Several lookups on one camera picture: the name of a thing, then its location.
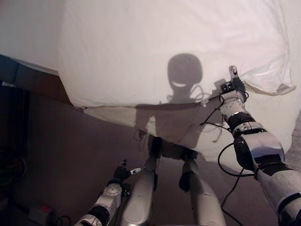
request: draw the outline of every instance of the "gray carpet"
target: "gray carpet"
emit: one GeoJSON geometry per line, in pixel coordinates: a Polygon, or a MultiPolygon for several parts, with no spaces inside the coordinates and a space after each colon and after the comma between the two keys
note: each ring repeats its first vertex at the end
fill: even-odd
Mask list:
{"type": "Polygon", "coordinates": [[[301,112],[293,131],[292,146],[285,155],[285,162],[292,169],[301,171],[301,112]]]}
{"type": "MultiPolygon", "coordinates": [[[[134,128],[98,120],[37,95],[31,96],[29,111],[27,174],[16,186],[16,201],[25,207],[46,203],[57,215],[68,215],[75,223],[89,211],[122,159],[127,158],[129,168],[134,168],[143,165],[147,157],[146,146],[138,150],[134,128]]],[[[286,158],[291,167],[300,168],[300,117],[286,158]]],[[[222,200],[236,179],[223,173],[217,163],[200,158],[197,163],[204,180],[222,200]]],[[[178,188],[182,165],[181,161],[161,158],[152,224],[193,223],[190,197],[178,188]]],[[[133,176],[128,182],[136,179],[133,176]]],[[[277,225],[273,209],[253,178],[240,180],[225,209],[245,226],[277,225]]],[[[237,225],[225,218],[228,226],[237,225]]],[[[13,220],[13,225],[24,225],[19,217],[13,220]]]]}

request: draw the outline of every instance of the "wire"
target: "wire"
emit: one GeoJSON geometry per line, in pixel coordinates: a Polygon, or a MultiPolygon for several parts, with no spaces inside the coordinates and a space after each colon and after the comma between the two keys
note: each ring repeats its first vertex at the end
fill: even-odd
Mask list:
{"type": "Polygon", "coordinates": [[[239,177],[239,178],[251,177],[251,176],[253,177],[254,174],[243,174],[243,175],[240,175],[240,174],[233,174],[233,173],[228,172],[227,170],[225,170],[225,169],[222,167],[221,162],[220,162],[220,160],[221,160],[221,155],[223,154],[223,152],[224,152],[228,147],[230,147],[230,146],[232,146],[232,145],[234,145],[234,143],[228,144],[228,145],[225,146],[225,147],[222,149],[222,151],[219,153],[218,158],[217,158],[217,163],[218,163],[219,167],[221,168],[222,171],[224,171],[226,174],[228,174],[228,175],[230,175],[230,176],[239,177]]]}
{"type": "Polygon", "coordinates": [[[222,97],[222,95],[220,95],[220,98],[222,98],[222,103],[221,103],[220,105],[218,105],[218,107],[215,108],[215,109],[208,115],[208,117],[205,119],[204,122],[202,122],[202,123],[200,124],[200,126],[202,126],[202,125],[204,125],[205,123],[207,123],[207,121],[210,119],[210,117],[211,117],[217,110],[219,110],[219,108],[224,104],[225,100],[224,100],[224,98],[222,97]]]}
{"type": "Polygon", "coordinates": [[[212,122],[203,122],[202,124],[200,124],[200,125],[204,125],[204,124],[210,124],[210,125],[213,125],[213,126],[216,126],[216,127],[220,127],[220,128],[222,128],[222,129],[225,129],[225,130],[227,130],[229,133],[231,133],[231,131],[230,131],[230,128],[226,128],[226,127],[223,127],[223,126],[220,126],[220,125],[216,125],[216,124],[214,124],[214,123],[212,123],[212,122]]]}
{"type": "Polygon", "coordinates": [[[249,98],[249,94],[246,92],[246,91],[244,91],[245,92],[245,94],[246,94],[246,100],[249,98]]]}
{"type": "Polygon", "coordinates": [[[58,221],[60,220],[61,226],[63,226],[63,220],[62,220],[63,218],[67,218],[68,221],[69,221],[68,226],[71,226],[71,219],[70,219],[70,217],[67,216],[67,215],[63,215],[63,216],[58,217],[57,220],[56,220],[56,222],[55,222],[55,225],[57,226],[57,223],[58,223],[58,221]]]}
{"type": "MultiPolygon", "coordinates": [[[[244,171],[244,168],[240,171],[239,175],[242,175],[243,171],[244,171]]],[[[235,190],[235,188],[236,188],[236,186],[237,186],[237,184],[238,184],[238,182],[239,182],[239,179],[240,179],[240,177],[237,177],[234,186],[233,186],[232,189],[229,191],[229,193],[225,196],[224,200],[222,201],[221,208],[224,207],[224,205],[225,205],[225,203],[226,203],[228,197],[231,195],[232,192],[234,192],[234,190],[235,190]]]]}
{"type": "MultiPolygon", "coordinates": [[[[239,175],[242,175],[243,171],[244,171],[244,168],[241,170],[241,172],[239,173],[239,175]]],[[[232,218],[236,223],[238,223],[240,226],[243,226],[243,224],[242,224],[239,220],[237,220],[235,217],[233,217],[231,214],[229,214],[229,213],[228,213],[227,211],[225,211],[225,209],[223,208],[224,205],[225,205],[225,203],[226,203],[226,201],[227,201],[227,199],[229,198],[229,196],[232,194],[232,192],[234,192],[234,190],[235,190],[235,188],[236,188],[236,186],[237,186],[237,184],[238,184],[238,182],[239,182],[239,179],[240,179],[240,177],[237,177],[234,186],[233,186],[232,189],[229,191],[229,193],[225,196],[225,198],[224,198],[224,200],[222,201],[222,204],[221,204],[221,209],[222,209],[222,211],[223,211],[226,215],[228,215],[230,218],[232,218]]]]}
{"type": "Polygon", "coordinates": [[[236,223],[238,223],[240,226],[244,226],[239,220],[237,220],[235,217],[233,217],[231,214],[229,214],[227,211],[223,210],[222,211],[227,214],[229,217],[231,217],[236,223]]]}

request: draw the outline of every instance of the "white pillow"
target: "white pillow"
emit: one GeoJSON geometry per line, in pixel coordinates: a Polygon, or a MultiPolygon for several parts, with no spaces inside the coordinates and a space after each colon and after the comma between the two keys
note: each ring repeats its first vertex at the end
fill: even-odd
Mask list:
{"type": "Polygon", "coordinates": [[[66,0],[58,71],[76,106],[206,100],[228,67],[291,87],[278,0],[66,0]]]}

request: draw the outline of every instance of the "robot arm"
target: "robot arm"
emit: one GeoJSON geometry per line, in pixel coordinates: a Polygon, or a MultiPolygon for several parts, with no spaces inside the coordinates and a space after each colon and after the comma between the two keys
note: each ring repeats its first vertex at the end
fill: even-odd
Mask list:
{"type": "Polygon", "coordinates": [[[141,171],[141,168],[126,170],[127,161],[124,160],[116,168],[113,179],[108,182],[90,211],[85,214],[75,226],[107,226],[120,206],[121,196],[127,193],[123,180],[141,171]]]}
{"type": "Polygon", "coordinates": [[[284,164],[284,150],[278,139],[245,110],[246,92],[235,66],[232,81],[221,85],[220,111],[234,137],[238,163],[254,172],[280,226],[301,225],[301,173],[284,164]]]}

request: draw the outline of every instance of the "white fabric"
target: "white fabric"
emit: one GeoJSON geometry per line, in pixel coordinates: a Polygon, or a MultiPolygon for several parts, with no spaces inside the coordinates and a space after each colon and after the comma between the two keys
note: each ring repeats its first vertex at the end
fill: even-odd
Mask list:
{"type": "MultiPolygon", "coordinates": [[[[150,0],[146,2],[147,5],[145,6],[147,8],[153,9],[148,5],[151,3],[160,4],[161,6],[156,10],[151,10],[152,13],[156,14],[156,17],[162,15],[162,12],[164,13],[164,17],[162,16],[162,18],[160,18],[160,23],[158,22],[158,18],[154,17],[154,22],[150,20],[150,24],[156,22],[159,23],[160,27],[162,24],[162,27],[168,29],[176,29],[177,27],[185,26],[186,27],[184,28],[185,32],[181,33],[181,35],[175,35],[178,33],[175,33],[174,35],[172,33],[169,33],[166,36],[166,40],[168,42],[164,41],[158,44],[157,48],[150,48],[152,47],[152,45],[154,45],[152,43],[152,35],[154,33],[154,30],[156,29],[155,27],[152,27],[150,25],[142,26],[140,24],[140,20],[137,21],[136,18],[133,17],[135,24],[132,25],[132,28],[135,28],[135,26],[143,28],[142,31],[146,34],[149,34],[147,36],[144,36],[143,38],[143,41],[145,41],[147,44],[144,45],[144,43],[141,43],[141,38],[137,38],[141,37],[142,34],[137,34],[137,31],[134,32],[134,29],[126,29],[125,27],[122,27],[121,24],[116,24],[116,26],[113,26],[113,28],[116,28],[115,30],[113,30],[116,34],[123,36],[123,33],[120,32],[123,31],[125,32],[126,36],[131,37],[132,35],[133,40],[131,42],[131,47],[133,47],[134,53],[148,53],[145,57],[149,57],[151,61],[142,63],[141,61],[145,58],[141,58],[141,55],[136,55],[133,57],[132,50],[129,51],[128,55],[117,55],[116,58],[110,61],[113,55],[110,55],[110,59],[107,59],[106,57],[108,57],[109,54],[107,50],[111,50],[110,53],[114,54],[114,49],[116,49],[116,51],[121,51],[119,46],[120,43],[117,43],[117,41],[124,42],[125,40],[123,40],[121,37],[118,38],[118,40],[116,40],[117,38],[111,40],[111,37],[108,37],[108,39],[102,37],[103,39],[105,39],[105,41],[103,41],[103,39],[97,39],[98,35],[105,34],[106,36],[108,36],[108,32],[111,31],[112,27],[104,26],[100,28],[100,26],[102,26],[104,22],[96,21],[94,20],[94,18],[102,17],[102,15],[99,14],[103,11],[103,9],[99,9],[97,5],[93,4],[102,3],[112,6],[112,4],[117,4],[117,2],[115,0],[103,0],[99,2],[90,1],[89,4],[87,4],[86,1],[82,2],[85,4],[80,4],[81,2],[79,2],[78,0],[72,2],[67,1],[65,8],[64,0],[0,1],[0,54],[21,60],[23,61],[23,63],[28,62],[33,65],[42,66],[56,71],[58,69],[57,39],[59,38],[61,45],[61,62],[59,66],[61,72],[60,76],[63,79],[64,85],[68,92],[68,96],[75,105],[129,105],[133,103],[140,103],[140,98],[145,98],[141,103],[159,103],[160,100],[162,101],[162,103],[169,102],[170,100],[172,100],[171,96],[173,95],[173,90],[168,84],[167,65],[169,59],[179,53],[191,53],[199,58],[202,64],[203,71],[203,77],[200,82],[200,86],[203,89],[208,89],[208,87],[210,87],[208,94],[203,98],[206,98],[211,93],[211,89],[215,88],[212,87],[212,82],[210,82],[209,84],[209,81],[207,81],[208,76],[206,76],[206,74],[209,74],[210,78],[212,78],[214,73],[216,71],[219,71],[219,75],[222,75],[222,78],[228,80],[230,77],[227,68],[232,64],[237,65],[240,74],[244,73],[244,78],[248,80],[249,84],[252,84],[255,87],[256,84],[258,84],[258,81],[256,81],[257,77],[252,77],[250,72],[252,72],[252,74],[258,73],[260,76],[267,75],[267,77],[271,74],[274,74],[270,72],[275,72],[275,77],[273,77],[273,79],[270,79],[269,81],[269,84],[272,84],[274,90],[277,89],[276,86],[278,86],[281,82],[286,85],[290,85],[290,78],[289,74],[287,73],[289,67],[286,66],[287,45],[285,37],[285,26],[283,24],[281,16],[282,13],[280,7],[278,6],[277,0],[206,1],[206,11],[202,14],[200,13],[200,10],[194,5],[196,2],[198,4],[200,2],[204,3],[204,1],[201,0],[173,1],[168,6],[165,5],[164,7],[162,6],[165,4],[165,2],[169,2],[168,0],[150,0]],[[95,7],[91,9],[92,11],[89,15],[86,15],[86,19],[89,20],[89,23],[86,22],[85,24],[87,26],[83,27],[84,20],[81,15],[77,15],[76,13],[81,11],[80,7],[83,7],[83,11],[87,10],[90,4],[95,7]],[[213,9],[216,9],[219,13],[212,13],[211,15],[206,17],[205,14],[207,13],[207,11],[212,11],[213,9]],[[202,26],[204,26],[201,24],[214,24],[216,21],[220,20],[222,16],[223,18],[227,19],[227,17],[229,17],[229,19],[231,19],[229,24],[227,24],[225,20],[221,21],[221,25],[215,24],[216,27],[212,32],[206,33],[200,31],[203,28],[202,26]],[[64,18],[63,33],[62,36],[60,36],[62,17],[64,18]],[[171,26],[167,25],[168,20],[172,20],[172,22],[170,23],[171,26]],[[194,27],[196,21],[198,21],[200,25],[198,24],[197,27],[194,27]],[[219,37],[218,35],[214,36],[214,33],[222,28],[224,28],[224,31],[226,32],[231,31],[232,23],[237,23],[237,27],[243,29],[242,31],[244,32],[233,32],[229,34],[234,35],[235,37],[241,37],[242,42],[232,43],[229,37],[219,37]],[[245,23],[255,23],[256,26],[254,25],[252,27],[254,28],[253,30],[249,29],[245,31],[244,27],[241,26],[245,23]],[[85,30],[78,30],[78,33],[68,33],[74,32],[78,28],[83,28],[85,30]],[[209,36],[213,37],[213,40],[219,41],[215,43],[216,46],[208,46],[204,44],[203,39],[209,36]],[[250,46],[246,43],[243,43],[243,40],[246,37],[248,37],[249,40],[252,39],[254,41],[251,53],[250,46]],[[213,51],[203,54],[203,52],[205,52],[207,48],[214,49],[214,47],[216,47],[216,50],[219,50],[218,47],[223,44],[223,39],[228,39],[229,45],[231,44],[232,47],[234,47],[234,49],[231,48],[233,50],[231,54],[224,54],[227,55],[227,58],[223,59],[224,61],[221,61],[221,58],[219,57],[219,55],[217,55],[217,52],[213,51]],[[175,49],[168,54],[166,52],[160,52],[161,49],[166,50],[167,47],[165,47],[165,45],[167,45],[168,48],[174,46],[175,49]],[[248,49],[248,52],[243,55],[244,61],[242,61],[242,58],[237,59],[237,54],[241,53],[241,49],[243,49],[244,52],[245,49],[248,49]],[[267,59],[263,59],[266,51],[271,51],[271,55],[267,59]],[[154,55],[156,54],[158,54],[158,59],[164,58],[164,61],[154,58],[154,55]],[[233,59],[235,58],[235,61],[228,61],[228,59],[231,59],[232,57],[233,59]],[[261,65],[257,65],[257,58],[261,60],[261,65]],[[137,62],[137,64],[130,65],[129,68],[126,68],[125,66],[129,61],[137,62]],[[127,77],[126,80],[121,80],[121,77],[115,77],[112,74],[104,74],[103,72],[105,70],[108,70],[109,66],[111,65],[112,68],[110,70],[113,71],[119,70],[119,68],[124,69],[125,67],[126,69],[122,71],[122,75],[130,74],[131,76],[127,77]],[[135,73],[130,73],[132,70],[135,70],[136,66],[137,70],[141,71],[142,67],[145,69],[143,73],[140,72],[138,78],[135,77],[135,73]],[[150,73],[155,70],[157,70],[159,73],[150,73]],[[160,78],[160,82],[149,81],[148,77],[145,78],[143,76],[146,74],[148,76],[151,75],[152,78],[160,78]],[[134,94],[139,93],[139,95],[136,95],[136,97],[129,97],[128,94],[125,94],[129,92],[134,94]]],[[[136,1],[135,6],[141,7],[141,2],[145,1],[136,1]]],[[[121,7],[126,3],[129,3],[129,1],[124,0],[122,1],[122,3],[118,2],[116,9],[120,10],[121,7]]],[[[280,139],[280,141],[284,145],[285,151],[287,151],[291,143],[291,133],[294,127],[295,119],[301,106],[301,102],[299,100],[301,96],[299,87],[301,84],[301,15],[299,14],[299,12],[301,11],[301,3],[298,0],[281,0],[281,3],[283,4],[286,24],[288,28],[288,37],[291,52],[291,76],[293,84],[297,85],[297,88],[291,93],[278,97],[270,97],[267,95],[250,93],[250,98],[246,103],[246,107],[257,121],[261,122],[267,129],[269,129],[280,139]]],[[[137,14],[132,14],[131,10],[134,10],[134,8],[131,9],[129,7],[123,9],[125,12],[128,12],[129,16],[137,16],[137,14]]],[[[110,17],[109,14],[113,13],[113,11],[108,10],[108,13],[103,13],[104,16],[110,17]]],[[[211,29],[211,26],[208,25],[207,27],[208,29],[206,29],[206,31],[211,29]]],[[[162,39],[164,34],[166,34],[164,30],[158,32],[155,40],[162,39]]],[[[257,88],[264,90],[264,84],[266,84],[266,80],[264,80],[262,84],[259,84],[257,88]]],[[[164,133],[163,138],[166,138],[167,140],[173,141],[175,143],[183,144],[189,147],[196,145],[194,149],[201,152],[206,160],[216,161],[218,152],[222,147],[224,147],[232,140],[231,136],[226,132],[223,132],[222,137],[217,142],[213,142],[218,137],[219,130],[214,129],[213,131],[208,132],[213,127],[206,126],[205,128],[201,128],[202,133],[200,134],[199,138],[197,137],[198,132],[200,132],[200,130],[198,130],[198,123],[207,116],[209,109],[214,107],[214,103],[216,102],[213,102],[213,104],[208,104],[207,108],[199,107],[199,111],[197,111],[197,108],[193,106],[189,108],[187,108],[186,106],[177,106],[178,109],[165,109],[164,111],[158,110],[157,112],[159,113],[154,114],[157,116],[157,121],[154,116],[150,116],[147,121],[146,129],[152,134],[156,134],[158,130],[159,133],[164,133]],[[156,126],[156,122],[158,121],[165,121],[165,124],[159,124],[167,126],[158,128],[156,126]]],[[[136,125],[137,112],[134,108],[124,108],[120,106],[99,107],[88,108],[85,112],[107,121],[128,126],[136,125]]],[[[149,114],[144,110],[140,110],[139,112],[142,113],[142,116],[146,115],[146,118],[149,116],[149,114]]],[[[213,121],[218,122],[216,116],[214,116],[213,121]]],[[[222,161],[225,165],[238,169],[239,167],[234,158],[233,152],[233,150],[226,152],[222,161]]]]}
{"type": "MultiPolygon", "coordinates": [[[[291,76],[293,83],[297,87],[296,90],[286,95],[276,97],[250,92],[250,98],[246,102],[246,109],[280,140],[286,152],[291,146],[294,123],[301,109],[301,2],[298,0],[282,0],[281,3],[288,27],[291,76]]],[[[176,110],[166,109],[166,107],[161,110],[136,110],[131,107],[98,107],[88,108],[85,110],[85,113],[102,120],[127,126],[136,126],[153,135],[158,135],[159,132],[160,136],[170,142],[191,147],[200,152],[201,156],[207,161],[217,161],[217,156],[221,149],[231,143],[233,138],[230,133],[225,131],[220,136],[220,130],[214,128],[214,126],[207,125],[204,128],[198,126],[209,115],[210,111],[218,105],[218,101],[213,100],[207,104],[207,106],[209,105],[211,105],[209,109],[203,106],[192,105],[190,107],[178,107],[176,110]],[[139,122],[143,117],[149,118],[146,126],[139,122]]],[[[217,123],[219,121],[218,116],[213,115],[210,121],[217,123]]],[[[238,171],[241,169],[236,161],[233,148],[229,148],[223,154],[222,163],[238,171]]]]}
{"type": "Polygon", "coordinates": [[[86,107],[169,103],[171,82],[194,90],[173,103],[204,100],[233,64],[275,93],[292,86],[285,30],[278,0],[66,0],[59,74],[71,102],[86,107]],[[200,60],[199,80],[193,68],[169,78],[183,53],[200,60]]]}
{"type": "Polygon", "coordinates": [[[57,71],[63,9],[62,0],[0,0],[0,54],[57,71]]]}

